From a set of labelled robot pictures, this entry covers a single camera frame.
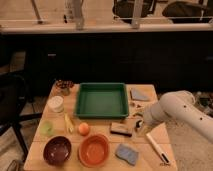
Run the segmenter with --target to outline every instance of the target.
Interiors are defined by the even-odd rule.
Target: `marker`
[[[152,138],[151,134],[150,133],[146,134],[146,137],[148,138],[149,142],[152,144],[152,146],[154,147],[155,151],[158,153],[160,158],[163,160],[163,162],[167,165],[170,165],[170,162],[165,152],[162,150],[159,144],[157,144],[157,142]]]

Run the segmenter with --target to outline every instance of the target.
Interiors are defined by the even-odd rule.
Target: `paper cup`
[[[53,112],[59,113],[64,110],[63,102],[64,99],[61,96],[54,96],[47,103]]]

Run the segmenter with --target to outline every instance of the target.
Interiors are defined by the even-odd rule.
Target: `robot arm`
[[[213,143],[213,119],[194,107],[195,98],[187,91],[169,92],[143,113],[142,131],[148,132],[169,118],[177,118],[196,129]]]

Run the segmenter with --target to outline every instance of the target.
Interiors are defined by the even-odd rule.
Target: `brown bowl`
[[[70,153],[70,141],[66,137],[57,136],[46,144],[43,157],[50,165],[61,165],[69,158]]]
[[[79,159],[86,167],[100,167],[109,156],[109,142],[102,134],[87,137],[78,150]]]

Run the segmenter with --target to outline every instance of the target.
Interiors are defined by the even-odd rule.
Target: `black cabinet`
[[[57,78],[151,83],[157,91],[213,89],[211,31],[8,37],[13,44],[22,39],[26,71],[36,94],[47,94]]]

